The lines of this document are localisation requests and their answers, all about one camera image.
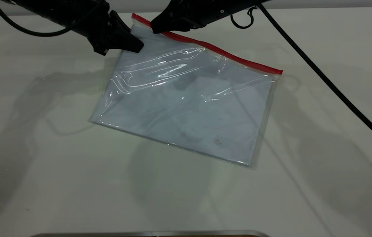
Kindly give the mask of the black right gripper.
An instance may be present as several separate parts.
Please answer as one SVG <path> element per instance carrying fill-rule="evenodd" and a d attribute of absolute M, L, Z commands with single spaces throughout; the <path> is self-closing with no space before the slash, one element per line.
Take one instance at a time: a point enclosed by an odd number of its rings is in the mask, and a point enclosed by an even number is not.
<path fill-rule="evenodd" d="M 258 0 L 173 0 L 150 22 L 153 33 L 187 32 L 256 6 Z"/>

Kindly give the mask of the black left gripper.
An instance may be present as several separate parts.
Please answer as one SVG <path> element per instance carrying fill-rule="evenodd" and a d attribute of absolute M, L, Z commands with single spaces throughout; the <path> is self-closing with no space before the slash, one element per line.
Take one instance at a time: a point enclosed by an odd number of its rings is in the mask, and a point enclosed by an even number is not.
<path fill-rule="evenodd" d="M 139 53 L 144 43 L 131 34 L 117 12 L 109 12 L 105 0 L 72 0 L 70 4 L 70 28 L 87 38 L 94 52 L 105 56 L 108 49 L 120 49 Z M 110 36 L 106 39 L 109 26 Z"/>

